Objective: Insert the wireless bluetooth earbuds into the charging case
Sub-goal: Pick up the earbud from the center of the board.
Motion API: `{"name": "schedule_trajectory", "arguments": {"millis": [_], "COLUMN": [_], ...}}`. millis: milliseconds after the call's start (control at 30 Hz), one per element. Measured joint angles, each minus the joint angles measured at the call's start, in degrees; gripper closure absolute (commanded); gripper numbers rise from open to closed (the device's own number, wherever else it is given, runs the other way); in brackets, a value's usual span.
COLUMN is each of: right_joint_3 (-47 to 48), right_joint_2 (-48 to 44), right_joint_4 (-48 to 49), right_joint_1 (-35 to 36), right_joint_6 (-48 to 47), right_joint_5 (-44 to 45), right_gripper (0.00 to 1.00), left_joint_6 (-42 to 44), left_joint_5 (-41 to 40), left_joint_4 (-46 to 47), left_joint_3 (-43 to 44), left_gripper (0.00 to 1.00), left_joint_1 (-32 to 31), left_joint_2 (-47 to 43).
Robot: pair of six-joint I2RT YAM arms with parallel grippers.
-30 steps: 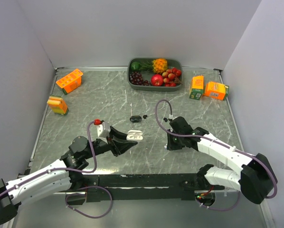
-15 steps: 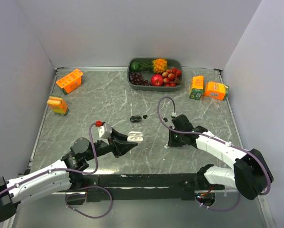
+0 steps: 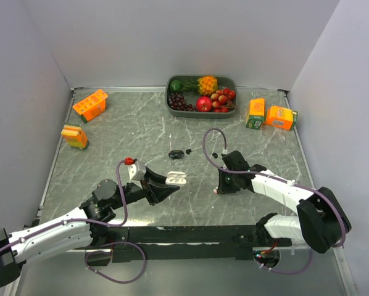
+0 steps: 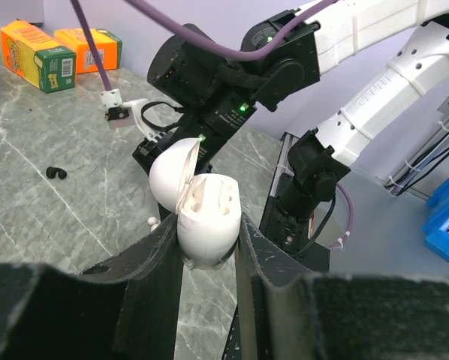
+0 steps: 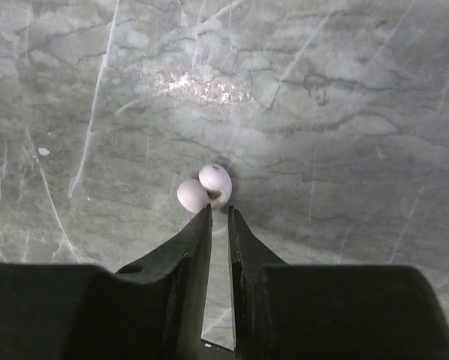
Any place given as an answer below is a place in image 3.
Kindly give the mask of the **white earbud charging case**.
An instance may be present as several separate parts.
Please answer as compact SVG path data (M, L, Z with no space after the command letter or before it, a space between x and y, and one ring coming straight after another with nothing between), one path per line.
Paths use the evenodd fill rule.
M186 185L186 173L181 171L170 171L167 174L167 177L165 179L166 185L172 185L172 186L179 186L182 187Z

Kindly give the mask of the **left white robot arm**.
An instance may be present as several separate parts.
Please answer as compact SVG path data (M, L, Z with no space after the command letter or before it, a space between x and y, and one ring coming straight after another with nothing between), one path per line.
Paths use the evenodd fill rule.
M186 174L154 173L144 163L129 166L129 183L102 180L79 207L46 223L8 233L0 229L0 288L14 282L26 264L54 257L68 250L108 243L115 210L127 209L141 199L156 205L186 184Z

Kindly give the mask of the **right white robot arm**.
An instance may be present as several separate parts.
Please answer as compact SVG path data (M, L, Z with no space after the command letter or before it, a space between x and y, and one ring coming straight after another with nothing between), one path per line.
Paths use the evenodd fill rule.
M248 190L269 197L295 213L294 216L271 213L261 218L256 236L262 245L271 245L277 239L291 239L325 253L342 238L336 214L341 217L345 232L352 229L337 198L327 187L315 190L292 185L262 165L250 166L237 150L223 154L222 160L225 166L218 170L217 194Z

